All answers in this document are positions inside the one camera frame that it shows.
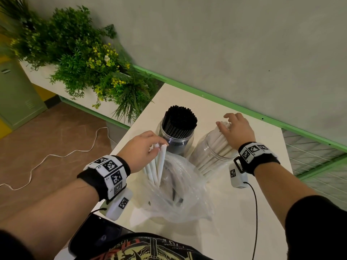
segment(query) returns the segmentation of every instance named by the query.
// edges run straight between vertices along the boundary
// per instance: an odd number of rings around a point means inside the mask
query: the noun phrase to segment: metal grille
[[[282,129],[294,175],[300,175],[335,159],[343,151]]]
[[[341,209],[347,210],[347,165],[334,168],[304,182]]]
[[[282,132],[294,175],[305,173],[345,154],[293,132]],[[341,209],[347,210],[347,165],[332,168],[331,171],[318,174],[304,182]]]

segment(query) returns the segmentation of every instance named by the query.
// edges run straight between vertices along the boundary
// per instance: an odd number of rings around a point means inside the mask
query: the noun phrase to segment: green metal frame
[[[321,166],[318,166],[312,170],[309,170],[308,172],[305,172],[301,175],[298,175],[297,177],[298,177],[298,179],[303,181],[305,179],[317,177],[317,175],[319,175],[323,172],[326,172],[328,170],[332,170],[332,168],[335,168],[335,167],[343,165],[343,164],[347,164],[347,153],[341,155],[340,157],[337,157],[336,159],[333,159],[332,161],[328,161]]]
[[[244,114],[246,114],[248,116],[251,116],[253,118],[257,118],[259,120],[263,120],[263,121],[265,121],[267,123],[270,123],[270,124],[272,124],[274,126],[277,126],[277,127],[282,128],[282,129],[286,129],[286,130],[292,131],[292,132],[294,132],[296,134],[299,134],[301,136],[304,136],[306,138],[313,139],[313,140],[315,140],[317,142],[320,142],[320,143],[329,145],[329,146],[331,146],[333,148],[336,148],[336,149],[342,150],[344,152],[347,152],[347,146],[344,146],[344,145],[342,145],[340,143],[334,142],[332,140],[325,139],[325,138],[323,138],[321,136],[318,136],[318,135],[315,135],[315,134],[310,133],[308,131],[299,129],[297,127],[294,127],[294,126],[289,125],[287,123],[284,123],[282,121],[270,118],[270,117],[265,116],[265,115],[263,115],[261,113],[257,113],[257,112],[255,112],[253,110],[246,109],[245,107],[241,107],[240,105],[231,103],[231,102],[229,102],[227,100],[224,100],[224,99],[221,99],[219,97],[213,96],[211,94],[208,94],[208,93],[206,93],[204,91],[201,91],[201,90],[198,90],[196,88],[189,87],[189,86],[187,86],[185,84],[182,84],[180,82],[177,82],[177,81],[175,81],[173,79],[170,79],[170,78],[164,77],[162,75],[159,75],[157,73],[154,73],[152,71],[146,70],[146,69],[144,69],[142,67],[135,66],[135,68],[137,70],[139,70],[139,71],[151,74],[151,75],[153,75],[154,78],[156,78],[158,80],[161,80],[161,81],[163,81],[163,82],[165,82],[167,84],[170,84],[170,85],[172,85],[174,87],[183,89],[183,90],[188,91],[190,93],[193,93],[194,95],[206,98],[208,100],[211,100],[211,101],[216,102],[218,104],[221,104],[223,106],[229,107],[229,108],[234,109],[236,111],[240,111],[240,112],[242,112],[242,113],[244,113]]]
[[[71,105],[73,107],[76,107],[76,108],[78,108],[80,110],[83,110],[83,111],[85,111],[85,112],[87,112],[89,114],[92,114],[92,115],[94,115],[94,116],[96,116],[98,118],[101,118],[101,119],[103,119],[103,120],[105,120],[107,122],[110,122],[110,123],[112,123],[114,125],[120,126],[121,128],[124,128],[126,130],[128,130],[130,128],[129,126],[127,126],[127,125],[125,125],[125,124],[123,124],[121,122],[118,122],[118,121],[116,121],[116,120],[114,120],[112,118],[109,118],[109,117],[106,117],[104,115],[101,115],[100,113],[97,113],[97,112],[95,112],[95,111],[93,111],[91,109],[88,109],[88,108],[86,108],[86,107],[84,107],[84,106],[82,106],[80,104],[77,104],[77,103],[75,103],[75,102],[73,102],[73,101],[71,101],[71,100],[69,100],[67,98],[64,98],[62,96],[59,96],[59,97],[60,97],[60,100],[62,102],[66,103],[66,104],[69,104],[69,105]]]

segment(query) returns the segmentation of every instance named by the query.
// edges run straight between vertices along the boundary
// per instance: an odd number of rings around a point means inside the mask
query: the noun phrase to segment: smartphone
[[[90,214],[69,243],[69,252],[75,257],[98,256],[115,246],[119,237],[133,233],[96,214]]]

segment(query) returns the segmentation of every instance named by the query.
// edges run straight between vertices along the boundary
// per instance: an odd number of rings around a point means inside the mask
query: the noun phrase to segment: person's left hand
[[[150,163],[158,154],[160,148],[154,148],[150,151],[153,144],[159,143],[169,145],[166,140],[154,134],[153,131],[146,131],[131,139],[120,150],[117,156],[127,162],[131,173],[140,171]]]

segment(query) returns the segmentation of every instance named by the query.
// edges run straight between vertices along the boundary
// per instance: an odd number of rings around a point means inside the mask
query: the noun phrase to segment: table top
[[[194,131],[194,148],[199,139],[213,130],[216,121],[223,121],[225,113],[235,110],[164,84],[140,117],[112,151],[116,155],[134,136],[144,131],[156,131],[170,106],[190,108],[198,119]],[[265,144],[279,156],[281,164],[292,171],[282,131],[261,120],[244,115],[255,132],[258,142]],[[206,187],[215,206],[212,221],[200,219],[174,224],[163,218],[148,218],[137,202],[138,174],[128,177],[128,188],[134,192],[117,224],[134,232],[149,232],[190,245],[212,259],[251,259],[255,239],[255,201],[250,188],[233,188],[228,169],[219,173]],[[258,242],[255,259],[287,259],[284,229],[271,210],[255,178],[249,175],[258,200]]]

